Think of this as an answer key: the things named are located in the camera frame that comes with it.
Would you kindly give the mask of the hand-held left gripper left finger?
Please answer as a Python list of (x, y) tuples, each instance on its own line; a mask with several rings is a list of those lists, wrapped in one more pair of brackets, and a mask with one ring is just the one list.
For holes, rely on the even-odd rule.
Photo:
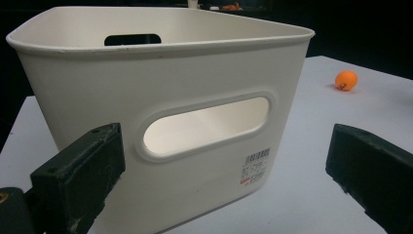
[(35, 230), (87, 234), (125, 169), (120, 124), (85, 133), (30, 175)]

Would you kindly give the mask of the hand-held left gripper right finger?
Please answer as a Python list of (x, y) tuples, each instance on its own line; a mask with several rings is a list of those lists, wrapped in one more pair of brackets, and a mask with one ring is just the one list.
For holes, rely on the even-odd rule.
[(325, 170), (388, 234), (413, 234), (413, 154), (336, 124)]

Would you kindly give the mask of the white plastic basket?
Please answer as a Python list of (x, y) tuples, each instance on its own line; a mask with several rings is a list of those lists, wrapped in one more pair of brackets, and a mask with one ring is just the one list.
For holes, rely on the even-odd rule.
[(259, 189), (311, 29), (211, 11), (56, 7), (8, 43), (58, 148), (120, 123), (121, 180), (97, 234), (155, 234)]

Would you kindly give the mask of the orange ping pong ball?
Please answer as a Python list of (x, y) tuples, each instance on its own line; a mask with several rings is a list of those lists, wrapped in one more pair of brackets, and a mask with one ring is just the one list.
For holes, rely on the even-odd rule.
[(335, 77), (335, 87), (340, 91), (350, 91), (357, 85), (358, 77), (352, 70), (344, 70)]

